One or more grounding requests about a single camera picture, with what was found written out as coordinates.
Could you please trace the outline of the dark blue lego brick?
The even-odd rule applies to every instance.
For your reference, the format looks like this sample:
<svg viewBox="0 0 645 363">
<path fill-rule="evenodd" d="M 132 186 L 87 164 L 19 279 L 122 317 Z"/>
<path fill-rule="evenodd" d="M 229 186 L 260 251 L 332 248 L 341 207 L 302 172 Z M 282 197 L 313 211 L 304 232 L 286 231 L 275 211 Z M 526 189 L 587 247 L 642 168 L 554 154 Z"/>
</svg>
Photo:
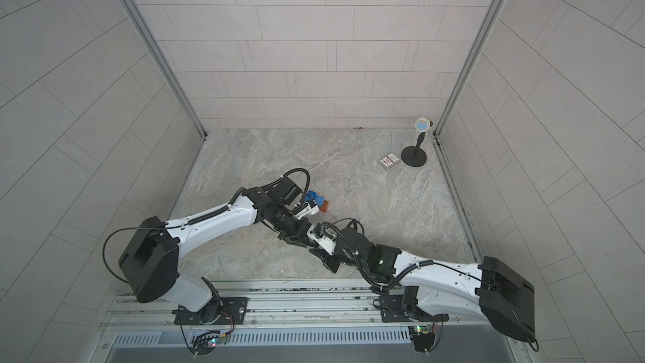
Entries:
<svg viewBox="0 0 645 363">
<path fill-rule="evenodd" d="M 305 201 L 306 202 L 314 201 L 314 203 L 316 203 L 317 205 L 322 205 L 325 202 L 325 198 L 318 195 L 314 191 L 308 191 L 305 196 Z"/>
</svg>

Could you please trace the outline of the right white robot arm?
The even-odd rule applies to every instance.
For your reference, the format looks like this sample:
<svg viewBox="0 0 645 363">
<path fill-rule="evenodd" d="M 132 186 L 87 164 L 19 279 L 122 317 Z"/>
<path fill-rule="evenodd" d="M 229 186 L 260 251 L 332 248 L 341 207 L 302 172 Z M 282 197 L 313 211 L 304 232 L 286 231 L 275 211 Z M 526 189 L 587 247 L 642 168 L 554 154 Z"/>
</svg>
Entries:
<svg viewBox="0 0 645 363">
<path fill-rule="evenodd" d="M 495 257 L 470 264 L 426 259 L 374 244 L 354 224 L 342 230 L 329 222 L 310 225 L 299 238 L 331 272 L 354 267 L 380 296 L 380 309 L 434 325 L 450 317 L 483 320 L 539 350 L 535 288 Z"/>
</svg>

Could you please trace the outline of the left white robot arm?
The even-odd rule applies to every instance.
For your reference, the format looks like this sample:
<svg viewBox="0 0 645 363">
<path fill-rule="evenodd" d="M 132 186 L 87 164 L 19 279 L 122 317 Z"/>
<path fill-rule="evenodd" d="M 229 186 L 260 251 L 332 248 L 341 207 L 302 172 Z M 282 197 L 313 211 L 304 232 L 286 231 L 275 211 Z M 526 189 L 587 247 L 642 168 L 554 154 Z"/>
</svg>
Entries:
<svg viewBox="0 0 645 363">
<path fill-rule="evenodd" d="M 186 218 L 167 222 L 154 216 L 134 229 L 119 258 L 119 269 L 136 300 L 147 304 L 163 300 L 215 321 L 223 308 L 213 284 L 180 270 L 180 261 L 196 248 L 226 233 L 257 223 L 275 230 L 282 240 L 302 247 L 315 244 L 307 238 L 308 216 L 317 203 L 287 176 L 264 187 L 240 188 L 225 204 Z"/>
</svg>

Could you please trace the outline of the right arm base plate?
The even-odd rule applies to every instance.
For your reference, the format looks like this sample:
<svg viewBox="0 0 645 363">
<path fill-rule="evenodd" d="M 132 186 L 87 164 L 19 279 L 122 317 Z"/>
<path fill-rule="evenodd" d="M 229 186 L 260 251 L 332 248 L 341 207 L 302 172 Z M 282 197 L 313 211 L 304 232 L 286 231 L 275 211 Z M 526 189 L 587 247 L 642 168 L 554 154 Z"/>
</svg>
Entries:
<svg viewBox="0 0 645 363">
<path fill-rule="evenodd" d="M 384 323 L 439 324 L 449 321 L 448 314 L 429 314 L 410 297 L 403 295 L 381 295 L 373 302 L 373 306 L 381 312 L 381 319 Z"/>
</svg>

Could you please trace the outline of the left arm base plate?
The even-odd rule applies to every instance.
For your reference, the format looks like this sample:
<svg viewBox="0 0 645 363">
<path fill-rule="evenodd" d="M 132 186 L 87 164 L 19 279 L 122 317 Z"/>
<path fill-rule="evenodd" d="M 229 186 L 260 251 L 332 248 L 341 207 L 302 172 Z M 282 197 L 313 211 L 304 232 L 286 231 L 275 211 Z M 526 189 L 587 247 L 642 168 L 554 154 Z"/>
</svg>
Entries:
<svg viewBox="0 0 645 363">
<path fill-rule="evenodd" d="M 191 312 L 183 306 L 174 309 L 175 325 L 226 325 L 244 322 L 249 300 L 247 297 L 215 297 L 202 309 Z"/>
</svg>

